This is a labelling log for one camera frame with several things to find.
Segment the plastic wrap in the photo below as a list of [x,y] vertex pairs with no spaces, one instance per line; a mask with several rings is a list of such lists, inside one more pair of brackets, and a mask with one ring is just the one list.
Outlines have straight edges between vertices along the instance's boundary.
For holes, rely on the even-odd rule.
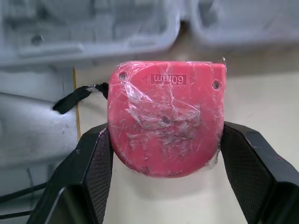
[[226,67],[209,62],[126,62],[109,83],[108,127],[130,169],[155,177],[214,164],[223,130]]

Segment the black wrist strap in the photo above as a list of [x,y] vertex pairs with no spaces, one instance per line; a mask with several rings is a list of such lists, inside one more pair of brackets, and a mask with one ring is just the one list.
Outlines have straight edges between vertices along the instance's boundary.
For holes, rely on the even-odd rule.
[[60,114],[65,114],[76,106],[81,100],[88,97],[94,90],[103,93],[103,96],[108,99],[108,83],[96,84],[91,87],[82,86],[77,88],[74,92],[59,100],[54,106],[53,110]]

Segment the screw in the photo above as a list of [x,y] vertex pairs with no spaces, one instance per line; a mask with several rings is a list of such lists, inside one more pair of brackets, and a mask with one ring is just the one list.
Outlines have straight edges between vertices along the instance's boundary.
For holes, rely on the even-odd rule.
[[120,78],[121,80],[124,80],[127,78],[127,73],[125,71],[121,71],[118,75],[118,78]]
[[220,89],[220,83],[218,81],[214,81],[213,82],[213,88],[216,89],[216,90]]

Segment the black cable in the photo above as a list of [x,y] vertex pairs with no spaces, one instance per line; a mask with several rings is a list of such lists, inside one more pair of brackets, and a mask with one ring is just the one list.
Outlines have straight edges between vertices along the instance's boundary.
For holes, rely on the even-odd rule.
[[23,211],[23,212],[12,213],[12,214],[7,214],[7,215],[0,215],[0,220],[9,219],[9,218],[17,218],[17,217],[22,217],[22,216],[30,216],[31,213],[32,213],[32,211]]
[[34,187],[31,187],[31,188],[20,190],[20,191],[17,191],[17,192],[8,194],[8,195],[0,196],[0,204],[4,203],[4,202],[8,202],[8,201],[13,200],[13,199],[18,198],[18,197],[33,193],[35,191],[44,189],[44,188],[46,188],[46,185],[47,185],[47,183],[42,183],[42,184],[36,185]]
[[59,100],[54,106],[53,110],[58,111],[60,114],[65,114],[70,111],[79,101],[88,97],[91,92],[88,91],[88,86],[77,88],[74,92]]
[[54,106],[53,110],[58,111],[60,114],[65,114],[76,106],[81,100],[88,97],[94,89],[102,92],[104,97],[108,99],[108,83],[97,84],[91,87],[82,86],[77,88],[73,93],[69,94],[65,98],[59,100]]

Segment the white plastic container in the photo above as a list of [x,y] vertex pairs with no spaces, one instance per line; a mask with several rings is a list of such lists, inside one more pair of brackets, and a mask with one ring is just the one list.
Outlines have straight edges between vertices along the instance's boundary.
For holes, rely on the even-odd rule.
[[190,0],[191,29],[200,45],[252,48],[299,42],[299,1]]
[[179,32],[176,1],[2,0],[0,69],[166,50]]

